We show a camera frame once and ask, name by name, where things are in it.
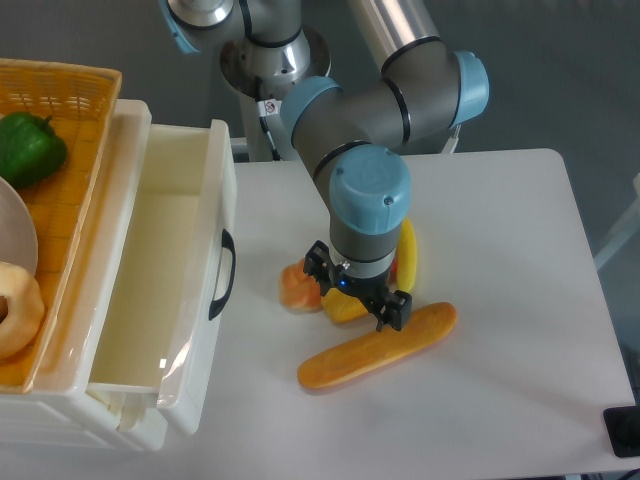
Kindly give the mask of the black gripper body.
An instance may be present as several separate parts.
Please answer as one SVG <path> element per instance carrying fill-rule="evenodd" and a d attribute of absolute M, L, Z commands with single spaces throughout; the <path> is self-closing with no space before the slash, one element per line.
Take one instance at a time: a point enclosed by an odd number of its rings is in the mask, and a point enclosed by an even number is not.
<path fill-rule="evenodd" d="M 320 295 L 324 297 L 331 289 L 335 289 L 357 298 L 365 306 L 383 306 L 388 297 L 387 281 L 394 257 L 394 252 L 373 262 L 339 257 L 339 262 L 334 263 L 329 253 L 322 253 Z"/>

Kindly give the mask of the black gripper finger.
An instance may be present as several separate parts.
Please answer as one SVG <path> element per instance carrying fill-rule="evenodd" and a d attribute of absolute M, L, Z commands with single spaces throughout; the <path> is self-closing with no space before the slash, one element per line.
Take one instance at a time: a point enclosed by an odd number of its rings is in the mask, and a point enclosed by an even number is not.
<path fill-rule="evenodd" d="M 391 291 L 384 288 L 366 297 L 363 305 L 376 318 L 377 332 L 381 332 L 385 327 L 401 331 L 412 313 L 412 296 L 402 290 Z"/>
<path fill-rule="evenodd" d="M 320 289 L 320 295 L 325 296 L 331 289 L 331 259 L 329 248 L 317 240 L 304 257 L 303 273 L 313 278 Z"/>

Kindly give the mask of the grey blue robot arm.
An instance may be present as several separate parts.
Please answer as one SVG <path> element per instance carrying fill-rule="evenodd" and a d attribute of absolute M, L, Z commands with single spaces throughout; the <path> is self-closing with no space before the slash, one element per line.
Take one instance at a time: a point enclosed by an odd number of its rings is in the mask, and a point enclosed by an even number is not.
<path fill-rule="evenodd" d="M 379 327 L 401 330 L 410 291 L 387 281 L 411 181 L 396 148 L 480 115 L 489 78 L 475 54 L 446 47 L 422 2 L 350 8 L 380 72 L 354 94 L 330 77 L 328 47 L 304 25 L 299 1 L 162 3 L 182 51 L 222 46 L 227 83 L 253 103 L 252 146 L 277 160 L 296 153 L 306 167 L 330 215 L 330 240 L 310 248 L 304 273 L 322 292 L 356 298 Z"/>

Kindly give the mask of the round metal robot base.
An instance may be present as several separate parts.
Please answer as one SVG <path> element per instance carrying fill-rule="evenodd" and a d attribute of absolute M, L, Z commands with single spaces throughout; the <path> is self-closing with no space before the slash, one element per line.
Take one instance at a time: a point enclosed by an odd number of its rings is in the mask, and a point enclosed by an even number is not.
<path fill-rule="evenodd" d="M 289 43 L 266 45 L 244 38 L 227 42 L 220 55 L 226 82 L 256 101 L 283 100 L 309 77 L 328 76 L 331 54 L 324 38 L 303 26 Z"/>

